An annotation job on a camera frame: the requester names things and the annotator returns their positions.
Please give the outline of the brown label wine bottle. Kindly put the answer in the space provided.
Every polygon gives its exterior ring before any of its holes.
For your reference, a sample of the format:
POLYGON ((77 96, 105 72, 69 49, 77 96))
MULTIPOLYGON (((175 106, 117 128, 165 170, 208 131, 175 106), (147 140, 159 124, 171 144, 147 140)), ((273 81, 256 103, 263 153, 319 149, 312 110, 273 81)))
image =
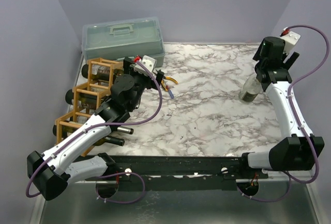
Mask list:
MULTIPOLYGON (((82 73, 82 76, 86 79, 88 79, 88 72, 89 72, 89 65, 88 64, 83 65, 83 67, 81 69, 81 73, 82 73)), ((112 70, 112 75, 113 75, 112 82, 114 82, 115 79, 118 76, 121 76, 123 73, 124 73, 124 71, 121 70, 121 69, 112 70)), ((101 66, 101 65, 92 65, 92 70, 91 70, 91 73, 90 73, 90 79, 91 80, 109 82, 110 74, 111 74, 111 68, 110 67, 101 66)))

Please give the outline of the clear glass bottle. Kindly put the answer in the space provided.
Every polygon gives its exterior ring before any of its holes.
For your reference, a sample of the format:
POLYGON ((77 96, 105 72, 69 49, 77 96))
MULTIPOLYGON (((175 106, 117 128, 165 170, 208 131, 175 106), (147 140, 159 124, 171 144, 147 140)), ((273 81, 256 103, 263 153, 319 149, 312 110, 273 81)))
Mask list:
POLYGON ((262 93, 262 85, 258 81, 257 76, 252 74, 244 83, 238 96, 243 102, 250 103, 253 102, 260 93, 262 93))

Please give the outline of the dark green wine bottle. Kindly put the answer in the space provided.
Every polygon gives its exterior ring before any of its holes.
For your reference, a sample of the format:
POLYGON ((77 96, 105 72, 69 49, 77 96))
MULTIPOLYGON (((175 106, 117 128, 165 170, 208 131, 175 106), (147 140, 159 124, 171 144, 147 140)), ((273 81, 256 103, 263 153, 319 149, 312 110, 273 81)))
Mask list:
MULTIPOLYGON (((72 105, 74 104, 74 93, 69 89, 65 95, 65 101, 72 105)), ((97 96, 85 93, 78 93, 78 109, 89 109, 90 112, 95 112, 97 109, 97 96)))

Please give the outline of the green bottle silver neck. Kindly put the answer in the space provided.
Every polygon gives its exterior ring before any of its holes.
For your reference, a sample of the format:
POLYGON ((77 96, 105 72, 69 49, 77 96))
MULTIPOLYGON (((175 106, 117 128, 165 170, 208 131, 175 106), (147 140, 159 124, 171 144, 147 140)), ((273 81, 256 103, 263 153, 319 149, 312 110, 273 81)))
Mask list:
POLYGON ((121 89, 111 89, 111 97, 112 97, 112 99, 118 99, 119 97, 120 97, 120 95, 121 95, 121 93, 122 93, 122 90, 121 89))

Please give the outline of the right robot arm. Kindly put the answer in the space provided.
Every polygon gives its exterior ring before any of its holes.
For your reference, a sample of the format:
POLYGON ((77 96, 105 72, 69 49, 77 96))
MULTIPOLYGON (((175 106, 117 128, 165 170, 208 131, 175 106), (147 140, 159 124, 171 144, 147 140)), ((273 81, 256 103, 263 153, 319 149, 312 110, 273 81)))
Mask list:
POLYGON ((308 171, 314 166, 312 149, 319 155, 324 148, 322 137, 316 137, 309 128, 289 89, 292 78, 289 68, 299 57, 292 48, 300 35, 289 32, 281 37, 265 37, 253 60, 256 79, 269 97, 280 127, 282 140, 266 152, 246 153, 246 161, 238 165, 238 173, 250 178, 257 169, 273 171, 308 171))

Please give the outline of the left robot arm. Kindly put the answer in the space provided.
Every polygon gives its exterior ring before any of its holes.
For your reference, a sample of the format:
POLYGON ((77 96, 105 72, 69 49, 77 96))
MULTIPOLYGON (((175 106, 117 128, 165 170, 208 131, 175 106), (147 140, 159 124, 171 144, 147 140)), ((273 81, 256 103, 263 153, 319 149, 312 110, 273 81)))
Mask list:
POLYGON ((130 113, 140 104, 145 89, 160 91, 163 72, 153 75, 156 60, 147 55, 133 61, 125 58, 124 73, 115 79, 111 95, 96 109, 95 113, 74 133, 61 143, 43 153, 33 151, 27 157, 29 178, 25 194, 31 185, 38 189, 34 196, 45 200, 58 197, 68 185, 93 177, 109 180, 122 172, 106 153, 77 162, 76 159, 97 141, 125 125, 130 113))

